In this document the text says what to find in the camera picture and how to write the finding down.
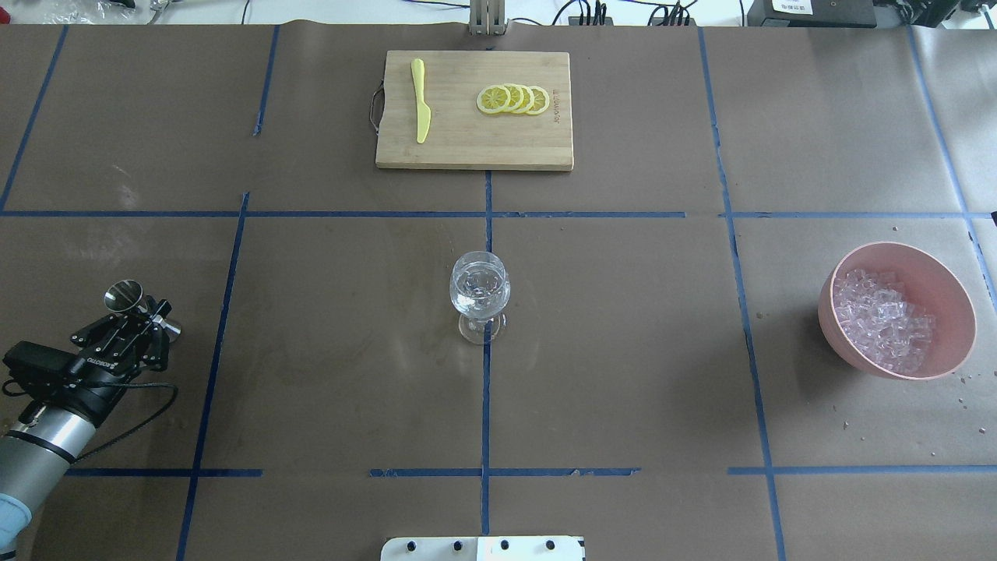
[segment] knife handle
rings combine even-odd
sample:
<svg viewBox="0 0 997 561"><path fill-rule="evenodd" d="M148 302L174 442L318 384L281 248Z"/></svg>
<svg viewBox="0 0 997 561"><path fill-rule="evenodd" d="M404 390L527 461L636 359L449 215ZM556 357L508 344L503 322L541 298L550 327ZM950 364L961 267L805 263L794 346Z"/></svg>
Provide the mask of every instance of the knife handle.
<svg viewBox="0 0 997 561"><path fill-rule="evenodd" d="M426 82L426 65L423 59L412 59L412 82L416 85L416 103L424 103L423 88Z"/></svg>

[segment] ice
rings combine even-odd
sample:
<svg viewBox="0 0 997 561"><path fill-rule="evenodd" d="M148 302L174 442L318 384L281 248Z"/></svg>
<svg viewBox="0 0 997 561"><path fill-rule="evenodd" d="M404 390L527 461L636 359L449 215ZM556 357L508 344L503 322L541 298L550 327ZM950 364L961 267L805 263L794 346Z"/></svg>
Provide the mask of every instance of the ice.
<svg viewBox="0 0 997 561"><path fill-rule="evenodd" d="M833 283L834 315L844 334L877 365L913 374L931 347L935 317L904 296L896 273L849 271Z"/></svg>

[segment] water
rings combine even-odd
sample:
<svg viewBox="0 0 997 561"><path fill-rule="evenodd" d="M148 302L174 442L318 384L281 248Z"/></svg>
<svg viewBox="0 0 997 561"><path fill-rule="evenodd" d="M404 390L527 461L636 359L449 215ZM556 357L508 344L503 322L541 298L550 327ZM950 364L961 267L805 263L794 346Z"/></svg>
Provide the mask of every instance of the water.
<svg viewBox="0 0 997 561"><path fill-rule="evenodd" d="M471 319L488 319L508 303L509 285L501 266L471 262L454 271L450 300L461 314Z"/></svg>

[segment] white metal plate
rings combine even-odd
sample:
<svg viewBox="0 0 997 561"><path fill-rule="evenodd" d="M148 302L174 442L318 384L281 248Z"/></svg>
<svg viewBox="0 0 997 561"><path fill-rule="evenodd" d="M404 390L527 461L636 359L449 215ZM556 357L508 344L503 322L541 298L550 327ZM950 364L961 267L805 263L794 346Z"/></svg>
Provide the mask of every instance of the white metal plate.
<svg viewBox="0 0 997 561"><path fill-rule="evenodd" d="M576 536L392 538L381 548L381 561L584 561L584 543Z"/></svg>

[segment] white bracket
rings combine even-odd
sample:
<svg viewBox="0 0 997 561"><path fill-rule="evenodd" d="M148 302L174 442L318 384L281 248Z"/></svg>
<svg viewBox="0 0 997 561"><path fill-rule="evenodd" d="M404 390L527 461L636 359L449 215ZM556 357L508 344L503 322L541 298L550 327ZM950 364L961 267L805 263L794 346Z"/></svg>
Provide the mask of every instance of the white bracket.
<svg viewBox="0 0 997 561"><path fill-rule="evenodd" d="M505 0L471 0L471 34L504 35Z"/></svg>
<svg viewBox="0 0 997 561"><path fill-rule="evenodd" d="M585 561L576 536L392 538L381 561Z"/></svg>

